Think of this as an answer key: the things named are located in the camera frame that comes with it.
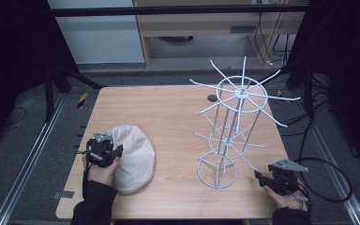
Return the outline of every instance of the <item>black cable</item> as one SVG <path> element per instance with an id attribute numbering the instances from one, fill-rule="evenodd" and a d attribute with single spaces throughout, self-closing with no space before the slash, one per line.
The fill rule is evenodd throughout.
<path id="1" fill-rule="evenodd" d="M 353 195 L 352 182 L 351 182 L 350 178 L 338 166 L 336 166 L 335 164 L 333 164 L 333 163 L 331 163 L 329 161 L 318 158 L 318 157 L 301 157 L 301 158 L 297 159 L 295 162 L 299 162 L 299 164 L 301 164 L 300 162 L 303 161 L 303 160 L 319 161 L 321 163 L 330 165 L 331 167 L 335 168 L 346 179 L 347 185 L 349 186 L 349 193 L 347 194 L 346 197 L 344 197 L 342 199 L 339 199 L 339 200 L 330 199 L 330 198 L 324 197 L 322 194 L 318 193 L 312 187 L 310 187 L 309 184 L 306 182 L 306 179 L 305 179 L 304 175 L 300 172 L 300 176 L 301 176 L 301 178 L 303 180 L 303 183 L 309 189 L 309 191 L 311 191 L 312 193 L 314 193 L 318 197 L 320 197 L 320 198 L 322 198 L 322 199 L 324 199 L 324 200 L 326 200 L 328 202 L 331 202 L 331 203 L 344 203 L 344 202 L 348 201 L 351 198 L 351 196 Z"/>
<path id="2" fill-rule="evenodd" d="M 15 124 L 19 123 L 19 122 L 22 121 L 22 120 L 25 118 L 25 116 L 27 115 L 27 110 L 26 110 L 25 108 L 23 108 L 23 107 L 15 107 L 15 108 L 13 108 L 13 110 L 23 110 L 23 111 L 24 111 L 24 115 L 22 116 L 22 118 L 14 121 L 14 122 L 5 124 L 5 126 L 11 126 L 11 125 L 15 125 Z"/>
<path id="3" fill-rule="evenodd" d="M 313 124 L 314 120 L 310 119 L 309 122 L 308 122 L 308 125 L 306 127 L 306 131 L 305 131 L 305 134 L 303 136 L 303 139 L 302 139 L 302 144 L 300 146 L 300 151 L 299 151 L 299 158 L 297 160 L 295 160 L 294 162 L 299 162 L 299 164 L 301 165 L 301 161 L 303 160 L 314 160 L 314 161 L 319 161 L 321 163 L 326 163 L 328 165 L 330 165 L 331 167 L 335 168 L 346 180 L 347 180 L 347 184 L 349 186 L 349 193 L 347 194 L 346 197 L 344 197 L 343 199 L 339 199 L 339 200 L 336 200 L 336 199 L 330 199 L 330 198 L 327 198 L 327 197 L 324 197 L 322 194 L 318 193 L 317 191 L 315 191 L 306 181 L 304 175 L 302 172 L 300 172 L 300 177 L 303 181 L 303 183 L 305 184 L 305 186 L 309 189 L 309 191 L 311 191 L 312 193 L 314 193 L 315 195 L 317 195 L 318 197 L 320 197 L 321 199 L 324 199 L 328 202 L 331 202 L 331 203 L 344 203 L 346 202 L 347 200 L 349 200 L 351 198 L 351 196 L 353 195 L 353 185 L 352 185 L 352 182 L 350 180 L 350 178 L 339 168 L 337 167 L 336 165 L 334 165 L 333 163 L 329 162 L 329 161 L 326 161 L 326 160 L 323 160 L 321 158 L 317 158 L 317 157 L 302 157 L 303 156 L 303 149 L 304 149 L 304 145 L 306 143 L 306 137 L 307 137 L 307 134 L 308 134 L 308 131 L 311 129 L 312 127 L 312 124 Z"/>

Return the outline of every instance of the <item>metal rail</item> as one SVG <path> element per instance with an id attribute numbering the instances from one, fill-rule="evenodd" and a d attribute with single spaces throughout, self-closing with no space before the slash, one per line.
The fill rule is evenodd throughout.
<path id="1" fill-rule="evenodd" d="M 308 9 L 323 9 L 324 6 L 309 4 L 276 5 L 213 5 L 171 7 L 97 7 L 53 8 L 47 10 L 26 9 L 25 15 L 49 17 L 126 16 L 159 14 L 205 14 L 205 13 L 250 13 L 250 12 L 301 12 Z"/>
<path id="2" fill-rule="evenodd" d="M 48 137 L 53 129 L 53 126 L 58 118 L 58 115 L 60 114 L 63 108 L 63 103 L 66 99 L 66 96 L 67 95 L 65 94 L 60 94 L 59 98 L 57 99 L 55 105 L 56 110 L 54 111 L 51 120 L 46 122 L 42 130 L 40 131 L 37 140 L 34 143 L 34 146 L 30 154 L 28 155 L 27 160 L 24 162 L 24 165 L 22 166 L 22 169 L 16 178 L 16 181 L 14 182 L 13 186 L 10 189 L 10 192 L 6 196 L 4 202 L 2 203 L 0 207 L 0 225 L 4 225 L 8 223 L 11 213 L 13 212 L 17 201 L 20 199 L 20 196 L 23 193 L 25 185 L 32 171 L 34 170 L 35 165 L 37 164 L 39 155 L 42 152 L 42 149 L 46 141 L 48 140 Z"/>

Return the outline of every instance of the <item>white cabinet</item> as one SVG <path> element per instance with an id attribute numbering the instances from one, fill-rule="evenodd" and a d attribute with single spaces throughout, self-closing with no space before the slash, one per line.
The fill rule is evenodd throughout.
<path id="1" fill-rule="evenodd" d="M 133 7 L 131 0 L 48 0 L 51 8 Z M 135 16 L 58 17 L 78 65 L 144 63 Z"/>

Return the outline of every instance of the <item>gray floor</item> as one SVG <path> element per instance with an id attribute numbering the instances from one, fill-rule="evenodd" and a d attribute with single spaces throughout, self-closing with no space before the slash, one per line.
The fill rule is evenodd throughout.
<path id="1" fill-rule="evenodd" d="M 273 66 L 261 66 L 256 54 L 250 49 L 245 37 L 194 37 L 191 41 L 181 39 L 156 38 L 149 68 L 119 68 L 110 72 L 85 71 L 84 76 L 101 84 L 116 85 L 167 85 L 190 84 L 189 79 L 202 83 L 216 83 L 221 80 L 210 66 L 209 60 L 227 75 L 239 74 L 243 56 L 247 56 L 247 75 L 260 79 L 271 71 L 281 67 L 281 62 Z M 38 156 L 37 164 L 30 173 L 23 187 L 22 194 L 11 212 L 10 222 L 16 224 L 54 224 L 65 223 L 55 216 L 58 200 L 53 199 L 55 191 L 61 191 L 75 158 L 73 152 L 81 141 L 84 126 L 87 125 L 90 113 L 98 96 L 98 90 L 83 83 L 70 80 L 73 88 L 69 94 L 58 94 L 55 98 L 63 99 L 63 108 L 50 133 L 49 139 Z M 287 90 L 281 76 L 267 85 L 271 95 L 277 90 L 284 97 L 303 96 L 300 90 Z M 77 109 L 82 93 L 88 98 L 81 109 Z M 316 97 L 314 104 L 325 101 L 324 95 Z M 273 114 L 279 121 L 285 121 L 302 115 L 302 102 L 271 100 Z M 16 108 L 9 117 L 8 125 L 0 134 L 0 206 L 10 192 L 16 177 L 22 169 L 28 154 L 43 129 L 45 118 L 45 97 L 43 85 L 25 91 L 18 96 Z M 298 158 L 307 119 L 279 128 L 285 148 L 290 159 Z M 314 224 L 360 224 L 360 217 L 353 216 L 353 210 L 360 210 L 360 157 L 353 157 L 352 147 L 341 129 L 336 117 L 330 113 L 330 104 L 322 105 L 315 113 L 313 128 L 307 134 L 303 157 L 329 158 L 351 179 L 353 186 L 352 200 L 345 203 L 325 201 L 313 194 L 312 220 Z M 318 193 L 331 199 L 338 199 L 341 181 L 333 177 L 330 169 L 321 163 L 306 161 L 310 168 L 306 174 L 307 183 Z M 180 221 L 183 224 L 233 224 L 239 221 Z M 268 224 L 267 220 L 251 220 L 251 224 Z"/>

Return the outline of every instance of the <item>wooden table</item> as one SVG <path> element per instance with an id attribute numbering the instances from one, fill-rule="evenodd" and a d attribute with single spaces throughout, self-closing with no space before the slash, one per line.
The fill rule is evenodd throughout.
<path id="1" fill-rule="evenodd" d="M 270 218 L 274 203 L 259 187 L 246 162 L 235 160 L 237 175 L 229 187 L 214 189 L 197 174 L 198 158 L 210 151 L 208 141 L 191 130 L 209 135 L 211 125 L 196 114 L 213 103 L 207 96 L 215 91 L 199 86 L 138 86 L 101 89 L 84 133 L 80 150 L 93 138 L 118 125 L 138 126 L 154 145 L 155 173 L 145 187 L 128 196 L 117 196 L 113 218 Z M 264 108 L 271 113 L 268 105 Z M 269 175 L 267 165 L 286 158 L 276 124 L 262 114 L 250 138 L 267 148 L 249 148 L 244 154 L 250 163 Z M 75 158 L 65 190 L 72 199 L 62 198 L 56 215 L 72 218 L 74 206 L 82 198 L 83 165 Z"/>

